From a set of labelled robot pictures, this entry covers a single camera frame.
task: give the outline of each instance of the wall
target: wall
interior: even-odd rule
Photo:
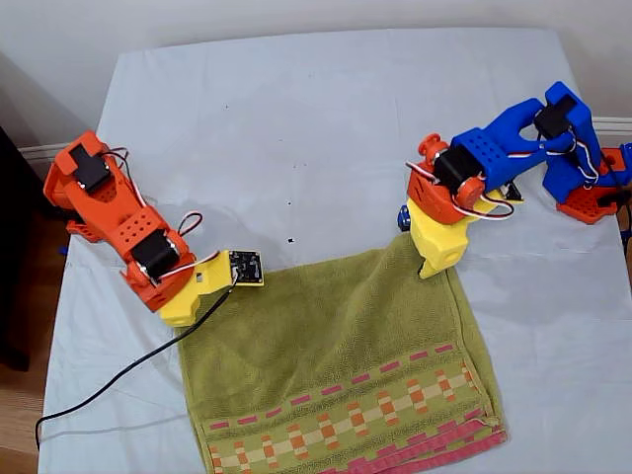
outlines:
[[[95,127],[122,51],[453,26],[557,30],[594,114],[632,117],[631,13],[629,0],[0,0],[0,123],[18,145],[68,141]]]

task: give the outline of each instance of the white tablecloth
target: white tablecloth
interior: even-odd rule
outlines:
[[[537,30],[396,30],[219,41],[124,54],[99,125],[199,256],[259,249],[268,270],[384,246],[398,233],[416,145],[485,125],[574,81]],[[499,378],[511,440],[445,472],[632,467],[632,300],[615,220],[555,210],[543,165],[526,204],[478,222],[457,266]],[[93,393],[172,336],[107,245],[73,237],[44,412]],[[203,471],[177,348],[43,427],[42,473]]]

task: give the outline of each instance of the green towel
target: green towel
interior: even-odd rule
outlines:
[[[180,344],[206,470],[416,472],[505,440],[456,272],[422,280],[421,263],[402,234],[235,288]]]

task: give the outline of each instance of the robotic arm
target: robotic arm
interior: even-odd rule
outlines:
[[[460,260],[469,222],[509,217],[513,206],[499,198],[520,200],[513,179],[542,162],[548,165],[544,188],[559,210],[586,223],[616,211],[613,196],[632,180],[632,144],[602,151],[590,109],[563,83],[554,84],[546,100],[546,106],[537,99],[512,106],[487,127],[454,136],[449,146],[436,133],[422,141],[424,160],[409,163],[409,199],[400,211],[400,227],[410,228],[426,258],[422,277]],[[520,135],[530,125],[537,140]],[[511,212],[481,211],[496,204]]]

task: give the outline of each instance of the floor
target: floor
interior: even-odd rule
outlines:
[[[619,214],[621,228],[627,215]],[[58,221],[36,218],[29,248],[33,256],[20,275],[20,308],[28,320],[31,369],[14,372],[0,365],[0,472],[32,474],[38,469],[33,426],[41,416],[52,327],[65,259],[58,252],[68,242]],[[627,254],[632,285],[632,242]]]

